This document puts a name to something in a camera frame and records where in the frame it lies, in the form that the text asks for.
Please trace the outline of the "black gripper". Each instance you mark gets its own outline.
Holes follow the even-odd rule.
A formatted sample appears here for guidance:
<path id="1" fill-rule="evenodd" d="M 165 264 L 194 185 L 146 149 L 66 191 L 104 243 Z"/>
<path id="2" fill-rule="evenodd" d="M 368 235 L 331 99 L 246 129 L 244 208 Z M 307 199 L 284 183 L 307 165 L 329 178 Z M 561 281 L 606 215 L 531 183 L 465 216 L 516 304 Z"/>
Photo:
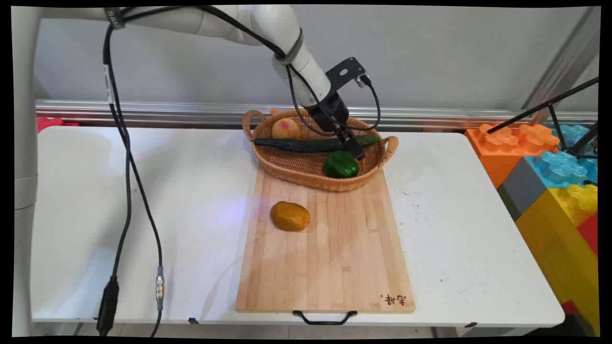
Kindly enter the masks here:
<path id="1" fill-rule="evenodd" d="M 305 106 L 305 109 L 313 123 L 306 120 L 306 127 L 317 134 L 335 134 L 345 144 L 345 151 L 355 160 L 364 159 L 365 153 L 359 143 L 359 136 L 354 136 L 346 124 L 349 111 L 339 93 L 330 92 L 321 99 L 312 96 L 312 101 L 313 105 Z"/>

